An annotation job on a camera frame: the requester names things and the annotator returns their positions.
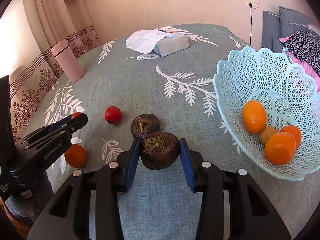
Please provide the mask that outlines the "beige patterned curtain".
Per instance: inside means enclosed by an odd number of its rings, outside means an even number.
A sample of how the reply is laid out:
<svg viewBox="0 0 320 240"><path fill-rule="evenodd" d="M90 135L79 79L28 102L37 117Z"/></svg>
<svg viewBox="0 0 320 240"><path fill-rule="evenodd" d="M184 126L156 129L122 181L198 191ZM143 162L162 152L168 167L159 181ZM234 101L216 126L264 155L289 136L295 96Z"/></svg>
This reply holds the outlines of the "beige patterned curtain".
<svg viewBox="0 0 320 240"><path fill-rule="evenodd" d="M75 57L100 45L83 0L12 0L1 18L1 71L10 80L15 141L63 74L51 51L62 40Z"/></svg>

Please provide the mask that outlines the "leopard print blanket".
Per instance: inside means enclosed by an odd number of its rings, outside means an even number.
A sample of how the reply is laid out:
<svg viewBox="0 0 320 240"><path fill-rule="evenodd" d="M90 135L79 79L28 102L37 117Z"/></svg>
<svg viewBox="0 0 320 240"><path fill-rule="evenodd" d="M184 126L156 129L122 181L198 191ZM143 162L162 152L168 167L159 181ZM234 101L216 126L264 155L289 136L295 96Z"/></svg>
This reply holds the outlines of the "leopard print blanket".
<svg viewBox="0 0 320 240"><path fill-rule="evenodd" d="M319 35L312 29L303 29L289 37L281 38L281 43L300 61L307 62L319 75Z"/></svg>

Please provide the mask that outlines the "grey tissue box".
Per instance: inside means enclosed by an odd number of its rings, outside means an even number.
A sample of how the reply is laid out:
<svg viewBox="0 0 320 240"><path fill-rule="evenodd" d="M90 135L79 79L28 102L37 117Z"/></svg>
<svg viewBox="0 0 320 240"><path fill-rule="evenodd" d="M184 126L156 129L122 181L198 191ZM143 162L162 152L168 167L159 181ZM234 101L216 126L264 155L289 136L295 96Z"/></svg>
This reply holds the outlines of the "grey tissue box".
<svg viewBox="0 0 320 240"><path fill-rule="evenodd" d="M173 53L188 49L189 40L184 34L168 33L161 30L139 30L127 40L126 47L141 54L155 53L165 57Z"/></svg>

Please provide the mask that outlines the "small brown kiwi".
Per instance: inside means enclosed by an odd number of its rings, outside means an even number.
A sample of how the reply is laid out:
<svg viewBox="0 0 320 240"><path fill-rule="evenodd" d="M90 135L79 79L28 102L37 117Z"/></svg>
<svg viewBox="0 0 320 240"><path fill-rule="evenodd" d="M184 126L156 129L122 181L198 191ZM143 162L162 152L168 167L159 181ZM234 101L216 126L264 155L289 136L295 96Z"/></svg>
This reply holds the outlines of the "small brown kiwi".
<svg viewBox="0 0 320 240"><path fill-rule="evenodd" d="M262 132L260 132L259 134L259 140L260 142L265 145L268 141L268 139L274 135L275 133L277 133L278 131L272 127L272 126L267 126L264 128L264 130Z"/></svg>

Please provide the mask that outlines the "pink thermos bottle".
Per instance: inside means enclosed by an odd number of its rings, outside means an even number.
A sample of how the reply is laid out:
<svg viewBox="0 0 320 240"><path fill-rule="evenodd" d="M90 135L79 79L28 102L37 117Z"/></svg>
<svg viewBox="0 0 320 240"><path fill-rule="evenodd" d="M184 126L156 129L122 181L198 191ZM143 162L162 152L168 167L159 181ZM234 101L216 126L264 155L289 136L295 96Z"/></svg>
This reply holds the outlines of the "pink thermos bottle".
<svg viewBox="0 0 320 240"><path fill-rule="evenodd" d="M72 83L77 82L83 77L85 72L78 64L78 61L66 40L62 40L57 43L51 49L51 52L61 69Z"/></svg>

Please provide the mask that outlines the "light blue lattice basket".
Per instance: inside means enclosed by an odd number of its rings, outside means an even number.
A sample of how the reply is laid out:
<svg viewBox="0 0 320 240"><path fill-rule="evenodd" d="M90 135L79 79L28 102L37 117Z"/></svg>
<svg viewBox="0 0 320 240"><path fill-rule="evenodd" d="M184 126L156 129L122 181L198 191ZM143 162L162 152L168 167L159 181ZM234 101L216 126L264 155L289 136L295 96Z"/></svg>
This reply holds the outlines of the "light blue lattice basket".
<svg viewBox="0 0 320 240"><path fill-rule="evenodd" d="M301 65L268 48L232 50L217 63L213 86L226 128L262 170L288 181L302 181L306 174L319 170L319 94L315 80ZM242 109L250 100L263 105L268 126L280 130L294 125L301 131L302 142L287 164L269 162L258 135L245 129Z"/></svg>

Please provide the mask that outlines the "grey sofa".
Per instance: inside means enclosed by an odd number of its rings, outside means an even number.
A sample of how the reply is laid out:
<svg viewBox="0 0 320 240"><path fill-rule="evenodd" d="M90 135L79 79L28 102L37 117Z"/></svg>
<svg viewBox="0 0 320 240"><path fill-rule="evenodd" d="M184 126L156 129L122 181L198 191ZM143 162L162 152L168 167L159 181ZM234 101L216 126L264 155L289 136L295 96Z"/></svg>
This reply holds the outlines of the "grey sofa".
<svg viewBox="0 0 320 240"><path fill-rule="evenodd" d="M313 20L313 24L319 30L319 22ZM279 53L283 49L283 44L280 42L280 17L279 14L263 11L263 35L262 48L269 48L274 53Z"/></svg>

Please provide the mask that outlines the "red tomato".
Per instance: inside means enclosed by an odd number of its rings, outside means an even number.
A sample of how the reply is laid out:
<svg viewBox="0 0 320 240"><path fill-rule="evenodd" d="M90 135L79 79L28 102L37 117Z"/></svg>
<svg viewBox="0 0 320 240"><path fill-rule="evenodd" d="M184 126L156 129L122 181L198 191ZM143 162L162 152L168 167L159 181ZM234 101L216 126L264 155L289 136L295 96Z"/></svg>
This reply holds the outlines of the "red tomato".
<svg viewBox="0 0 320 240"><path fill-rule="evenodd" d="M81 112L75 112L71 115L71 118L76 118L77 116L79 116L81 114Z"/></svg>
<svg viewBox="0 0 320 240"><path fill-rule="evenodd" d="M122 112L116 106L110 106L105 112L105 121L111 125L117 125L122 119Z"/></svg>

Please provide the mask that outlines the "orange on table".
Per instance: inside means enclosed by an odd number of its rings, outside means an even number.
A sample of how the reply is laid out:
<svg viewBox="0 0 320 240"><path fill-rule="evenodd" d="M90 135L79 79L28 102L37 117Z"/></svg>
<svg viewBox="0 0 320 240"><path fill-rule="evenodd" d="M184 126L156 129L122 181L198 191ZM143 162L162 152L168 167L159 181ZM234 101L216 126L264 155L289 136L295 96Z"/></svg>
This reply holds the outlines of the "orange on table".
<svg viewBox="0 0 320 240"><path fill-rule="evenodd" d="M87 162L86 150L79 144L72 144L65 152L65 161L73 168L83 167Z"/></svg>

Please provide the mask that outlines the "dark brown passion fruit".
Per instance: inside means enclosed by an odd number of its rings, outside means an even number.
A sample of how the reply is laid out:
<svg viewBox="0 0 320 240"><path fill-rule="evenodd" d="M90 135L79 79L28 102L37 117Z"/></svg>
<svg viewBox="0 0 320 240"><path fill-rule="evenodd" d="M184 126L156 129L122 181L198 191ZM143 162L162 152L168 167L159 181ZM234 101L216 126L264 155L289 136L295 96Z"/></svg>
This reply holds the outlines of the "dark brown passion fruit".
<svg viewBox="0 0 320 240"><path fill-rule="evenodd" d="M143 165L150 170L161 170L170 167L180 154L178 138L168 132L153 132L143 141L140 154Z"/></svg>

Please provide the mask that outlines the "orange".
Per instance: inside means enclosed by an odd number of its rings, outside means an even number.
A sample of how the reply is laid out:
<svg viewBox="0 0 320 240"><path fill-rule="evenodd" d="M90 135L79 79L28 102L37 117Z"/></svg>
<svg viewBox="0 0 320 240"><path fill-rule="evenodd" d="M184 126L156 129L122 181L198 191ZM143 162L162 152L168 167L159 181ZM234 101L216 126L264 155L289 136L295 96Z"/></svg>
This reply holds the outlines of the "orange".
<svg viewBox="0 0 320 240"><path fill-rule="evenodd" d="M302 133L297 126L287 125L284 126L280 131L290 133L296 140L296 147L300 145L302 140Z"/></svg>
<svg viewBox="0 0 320 240"><path fill-rule="evenodd" d="M274 133L266 142L265 158L275 165L289 163L295 155L296 140L287 132Z"/></svg>
<svg viewBox="0 0 320 240"><path fill-rule="evenodd" d="M248 101L242 109L242 122L249 133L262 132L267 124L267 115L263 105L257 100Z"/></svg>
<svg viewBox="0 0 320 240"><path fill-rule="evenodd" d="M72 144L65 152L65 161L73 168L83 167L87 162L86 150L79 144Z"/></svg>

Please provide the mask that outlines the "grey cushion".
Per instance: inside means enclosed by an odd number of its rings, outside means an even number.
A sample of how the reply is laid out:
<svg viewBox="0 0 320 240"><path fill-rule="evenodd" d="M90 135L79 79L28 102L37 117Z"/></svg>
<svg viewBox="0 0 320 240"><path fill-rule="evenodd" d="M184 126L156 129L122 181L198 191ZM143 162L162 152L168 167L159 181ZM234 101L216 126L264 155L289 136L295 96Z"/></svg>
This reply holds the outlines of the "grey cushion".
<svg viewBox="0 0 320 240"><path fill-rule="evenodd" d="M306 29L313 20L301 12L279 6L280 36L288 37L299 30Z"/></svg>

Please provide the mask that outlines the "white wall socket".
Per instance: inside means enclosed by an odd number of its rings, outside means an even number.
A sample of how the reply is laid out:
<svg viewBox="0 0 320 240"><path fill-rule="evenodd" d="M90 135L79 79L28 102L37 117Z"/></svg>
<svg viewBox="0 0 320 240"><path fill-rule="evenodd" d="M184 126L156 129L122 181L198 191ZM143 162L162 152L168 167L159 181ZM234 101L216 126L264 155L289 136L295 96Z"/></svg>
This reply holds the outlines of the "white wall socket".
<svg viewBox="0 0 320 240"><path fill-rule="evenodd" d="M252 9L259 9L259 3L254 0L246 0L246 6Z"/></svg>

